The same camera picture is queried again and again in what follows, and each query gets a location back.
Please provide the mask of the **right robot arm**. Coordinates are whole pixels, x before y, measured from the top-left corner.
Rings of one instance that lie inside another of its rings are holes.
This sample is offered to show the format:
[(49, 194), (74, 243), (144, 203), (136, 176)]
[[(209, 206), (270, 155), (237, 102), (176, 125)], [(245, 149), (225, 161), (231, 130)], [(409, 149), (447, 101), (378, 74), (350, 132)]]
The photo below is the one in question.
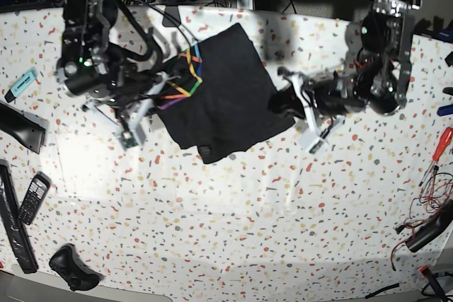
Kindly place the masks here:
[(57, 73), (74, 96), (115, 110), (124, 145), (132, 118), (157, 116), (182, 149), (204, 156), (246, 151), (294, 125), (270, 106), (276, 88), (243, 26), (235, 23), (166, 58), (121, 0), (68, 0)]

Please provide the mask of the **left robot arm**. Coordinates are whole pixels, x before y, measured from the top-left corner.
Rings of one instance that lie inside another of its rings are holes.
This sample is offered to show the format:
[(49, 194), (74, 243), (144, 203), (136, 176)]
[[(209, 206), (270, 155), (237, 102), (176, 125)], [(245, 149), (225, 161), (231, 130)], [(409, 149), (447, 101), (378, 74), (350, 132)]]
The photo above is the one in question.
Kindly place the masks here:
[(307, 123), (299, 142), (312, 155), (327, 147), (329, 136), (344, 124), (347, 115), (372, 108), (389, 116), (407, 104), (415, 30), (410, 12), (418, 10), (422, 0), (370, 1), (360, 26), (362, 46), (353, 60), (353, 73), (325, 71), (309, 77), (283, 66), (277, 70), (288, 85), (271, 98), (269, 108)]

